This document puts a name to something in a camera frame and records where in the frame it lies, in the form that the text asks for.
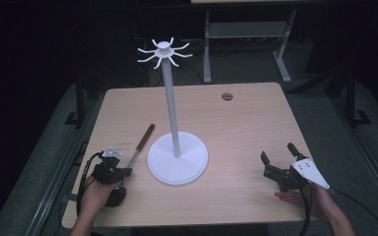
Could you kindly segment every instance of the round white base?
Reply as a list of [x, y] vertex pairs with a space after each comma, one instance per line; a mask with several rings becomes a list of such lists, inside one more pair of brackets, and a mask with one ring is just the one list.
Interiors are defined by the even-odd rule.
[[149, 150], [150, 171], [161, 182], [183, 185], [198, 178], [208, 164], [208, 150], [196, 136], [178, 132], [180, 157], [174, 156], [171, 133], [156, 140]]

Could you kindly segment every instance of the wooden table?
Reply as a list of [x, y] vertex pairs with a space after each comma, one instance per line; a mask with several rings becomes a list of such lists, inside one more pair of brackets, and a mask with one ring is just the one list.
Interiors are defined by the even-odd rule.
[[[229, 92], [233, 100], [225, 101]], [[94, 226], [200, 225], [302, 220], [303, 209], [274, 197], [277, 184], [263, 176], [262, 150], [277, 167], [288, 168], [291, 142], [310, 155], [298, 125], [276, 83], [174, 88], [179, 131], [200, 138], [208, 148], [205, 172], [184, 186], [168, 186], [148, 168], [153, 142], [170, 132], [164, 88], [122, 88], [107, 92], [78, 175], [86, 160], [109, 146], [121, 148], [125, 167], [150, 124], [156, 124], [125, 180], [121, 206], [104, 208]], [[76, 203], [69, 202], [63, 226], [73, 227]]]

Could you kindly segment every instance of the screwdriver handle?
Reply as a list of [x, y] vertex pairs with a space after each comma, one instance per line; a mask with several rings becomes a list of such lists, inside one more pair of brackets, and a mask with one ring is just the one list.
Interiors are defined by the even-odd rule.
[[143, 148], [143, 146], [147, 142], [147, 139], [149, 138], [150, 134], [153, 132], [154, 129], [155, 129], [155, 125], [151, 124], [146, 134], [143, 136], [143, 138], [140, 140], [140, 143], [137, 145], [136, 151], [140, 151]]

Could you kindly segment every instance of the white pole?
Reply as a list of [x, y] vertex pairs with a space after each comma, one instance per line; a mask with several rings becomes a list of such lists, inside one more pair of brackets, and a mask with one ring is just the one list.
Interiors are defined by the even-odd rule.
[[176, 107], [174, 105], [173, 80], [171, 77], [170, 60], [168, 58], [163, 58], [161, 60], [161, 68], [164, 78], [165, 95], [167, 98], [167, 108], [170, 120], [171, 137], [173, 138], [174, 156], [180, 157], [180, 145], [176, 121]]

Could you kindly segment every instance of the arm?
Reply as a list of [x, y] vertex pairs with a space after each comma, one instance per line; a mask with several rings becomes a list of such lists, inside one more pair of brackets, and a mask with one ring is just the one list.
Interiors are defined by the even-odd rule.
[[[354, 236], [354, 230], [351, 223], [343, 211], [334, 203], [330, 194], [323, 187], [312, 185], [314, 201], [312, 201], [311, 213], [318, 219], [328, 223], [336, 236]], [[305, 196], [309, 199], [311, 188], [305, 186], [303, 188]], [[302, 197], [294, 191], [275, 193], [280, 200], [303, 207]]]
[[87, 178], [85, 186], [88, 187], [82, 197], [81, 212], [70, 233], [71, 236], [92, 234], [92, 226], [97, 214], [103, 208], [109, 194], [117, 185], [102, 185], [92, 176]]

